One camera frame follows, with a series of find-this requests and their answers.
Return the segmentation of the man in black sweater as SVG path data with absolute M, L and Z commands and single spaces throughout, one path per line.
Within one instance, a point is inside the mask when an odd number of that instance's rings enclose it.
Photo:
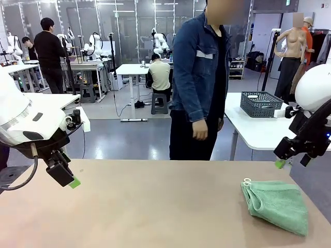
M 34 39 L 40 69 L 46 79 L 52 94 L 63 94 L 63 72 L 61 58 L 65 57 L 65 51 L 59 38 L 53 34 L 54 21 L 43 18 L 40 21 L 42 31 Z

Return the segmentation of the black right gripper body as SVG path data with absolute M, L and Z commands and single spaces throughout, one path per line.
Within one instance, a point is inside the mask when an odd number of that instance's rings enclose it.
M 331 127 L 327 118 L 317 120 L 314 114 L 307 117 L 304 111 L 298 112 L 289 126 L 295 134 L 293 149 L 297 153 L 305 152 L 316 158 L 325 153 L 331 141 Z

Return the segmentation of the grey plastic stool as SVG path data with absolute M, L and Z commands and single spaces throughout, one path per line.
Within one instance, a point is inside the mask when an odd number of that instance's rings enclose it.
M 168 94 L 152 94 L 151 114 L 168 114 L 168 101 L 170 96 Z
M 93 84 L 80 85 L 80 102 L 81 103 L 95 103 L 97 100 L 96 92 Z

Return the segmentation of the seated person beige shirt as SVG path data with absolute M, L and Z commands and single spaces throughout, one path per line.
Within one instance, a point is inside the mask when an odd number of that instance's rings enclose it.
M 161 60 L 158 54 L 152 55 L 152 63 L 147 73 L 146 86 L 153 89 L 153 93 L 168 95 L 170 93 L 171 67 Z

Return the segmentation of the person's right hand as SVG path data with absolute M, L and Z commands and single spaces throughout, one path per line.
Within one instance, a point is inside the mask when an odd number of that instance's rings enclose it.
M 204 119 L 192 123 L 193 138 L 204 141 L 208 137 L 208 127 Z

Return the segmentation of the background person black tee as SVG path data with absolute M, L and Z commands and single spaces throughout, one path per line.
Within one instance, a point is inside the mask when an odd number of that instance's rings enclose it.
M 37 53 L 36 53 L 36 50 L 35 50 L 35 46 L 31 42 L 29 37 L 23 37 L 22 38 L 22 43 L 28 50 L 30 60 L 37 60 L 38 57 L 37 57 Z

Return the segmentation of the bare mannequin black trousers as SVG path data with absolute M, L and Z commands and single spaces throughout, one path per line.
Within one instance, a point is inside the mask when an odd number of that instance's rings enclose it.
M 282 58 L 280 76 L 278 79 L 275 96 L 288 104 L 290 90 L 294 76 L 300 64 L 305 58 L 306 49 L 306 34 L 302 30 L 304 26 L 304 14 L 293 14 L 293 27 L 286 30 L 277 38 L 277 42 L 285 39 L 287 42 L 287 49 L 284 53 L 274 49 L 274 54 Z

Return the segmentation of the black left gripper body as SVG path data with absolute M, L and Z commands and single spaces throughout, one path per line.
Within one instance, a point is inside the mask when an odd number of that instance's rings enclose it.
M 23 137 L 27 138 L 26 142 L 18 145 L 10 145 L 11 148 L 18 150 L 27 158 L 33 158 L 31 144 L 36 146 L 39 158 L 50 158 L 52 151 L 59 150 L 70 142 L 66 131 L 58 128 L 55 133 L 47 140 L 37 132 L 23 131 Z

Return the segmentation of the clothes rack with garments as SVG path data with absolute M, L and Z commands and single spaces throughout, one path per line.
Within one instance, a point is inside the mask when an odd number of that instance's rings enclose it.
M 330 29 L 311 29 L 314 53 L 311 54 L 310 64 L 325 64 L 331 49 Z

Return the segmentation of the black bags pile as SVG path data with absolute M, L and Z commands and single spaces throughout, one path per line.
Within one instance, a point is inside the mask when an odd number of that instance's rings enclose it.
M 264 53 L 260 51 L 249 52 L 246 56 L 245 67 L 247 69 L 261 72 L 262 66 L 264 65 Z

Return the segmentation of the black tripod stand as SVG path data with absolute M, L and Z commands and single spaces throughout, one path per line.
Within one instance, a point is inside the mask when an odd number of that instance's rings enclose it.
M 271 65 L 272 65 L 273 58 L 274 58 L 274 49 L 275 49 L 275 46 L 276 46 L 276 43 L 277 43 L 277 38 L 280 36 L 280 31 L 281 31 L 280 28 L 273 28 L 272 29 L 273 42 L 272 42 L 272 46 L 270 48 L 270 53 L 269 53 L 269 57 L 268 57 L 268 61 L 267 61 L 267 67 L 266 67 L 265 76 L 264 76 L 262 89 L 261 89 L 262 91 L 265 91 L 265 88 L 266 88 L 270 68 L 271 68 Z
M 111 56 L 112 56 L 112 63 L 113 63 L 113 76 L 114 76 L 114 79 L 117 80 L 115 54 L 114 54 L 114 46 L 113 46 L 113 33 L 109 33 L 108 39 L 109 39 L 110 45 L 111 45 Z
M 72 69 L 71 69 L 70 58 L 69 58 L 69 53 L 68 53 L 68 50 L 71 49 L 71 45 L 67 42 L 66 36 L 64 34 L 58 34 L 56 36 L 60 40 L 62 47 L 64 49 L 64 52 L 65 52 L 65 63 L 67 66 L 67 75 L 68 75 L 69 85 L 71 86 L 72 93 L 74 95 L 76 95 L 77 93 L 76 93 L 76 89 L 74 86 L 74 79 L 73 79 L 73 75 L 72 75 Z

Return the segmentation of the white lab desk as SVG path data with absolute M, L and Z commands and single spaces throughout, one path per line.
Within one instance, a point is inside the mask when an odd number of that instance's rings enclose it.
M 16 64 L 6 65 L 0 64 L 0 68 L 4 69 L 9 75 L 18 81 L 17 87 L 22 92 L 43 92 L 49 89 L 48 84 L 43 78 L 39 64 Z

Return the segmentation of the person in denim jacket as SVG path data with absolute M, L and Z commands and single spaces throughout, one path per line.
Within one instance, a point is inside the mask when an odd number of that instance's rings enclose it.
M 170 160 L 208 161 L 224 119 L 228 92 L 231 41 L 225 25 L 238 12 L 231 0 L 205 0 L 204 11 L 186 21 L 173 43 L 173 95 L 175 81 L 193 82 L 208 127 L 204 141 L 193 138 L 192 122 L 183 110 L 170 106 Z

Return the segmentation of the grey plastic mesh basket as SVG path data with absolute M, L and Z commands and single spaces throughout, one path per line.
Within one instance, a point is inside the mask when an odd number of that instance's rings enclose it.
M 242 91 L 241 109 L 251 118 L 273 118 L 283 101 L 265 91 Z

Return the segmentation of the white standing desk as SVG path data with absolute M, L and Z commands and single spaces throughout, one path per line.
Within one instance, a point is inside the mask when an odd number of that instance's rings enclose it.
M 147 118 L 136 118 L 136 108 L 134 106 L 135 100 L 133 95 L 133 77 L 136 76 L 136 85 L 138 93 L 138 101 L 140 101 L 140 88 L 138 76 L 145 75 L 148 73 L 148 66 L 143 66 L 141 64 L 122 64 L 118 67 L 116 73 L 117 75 L 129 76 L 129 89 L 130 89 L 130 104 L 131 104 L 131 116 L 130 118 L 122 118 L 121 122 L 146 122 Z

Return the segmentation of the white frame workbench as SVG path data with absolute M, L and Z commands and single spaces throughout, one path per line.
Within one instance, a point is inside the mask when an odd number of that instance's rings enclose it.
M 106 94 L 109 92 L 109 86 L 107 83 L 107 69 L 104 61 L 83 61 L 78 63 L 77 61 L 73 61 L 69 63 L 72 71 L 78 72 L 96 72 L 96 83 L 98 85 L 98 89 L 96 90 L 97 100 L 96 102 L 101 102 Z

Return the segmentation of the person's right forearm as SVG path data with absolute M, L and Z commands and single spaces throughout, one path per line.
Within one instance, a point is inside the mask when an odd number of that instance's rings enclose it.
M 174 108 L 185 111 L 191 122 L 205 119 L 194 83 L 175 81 L 174 86 Z

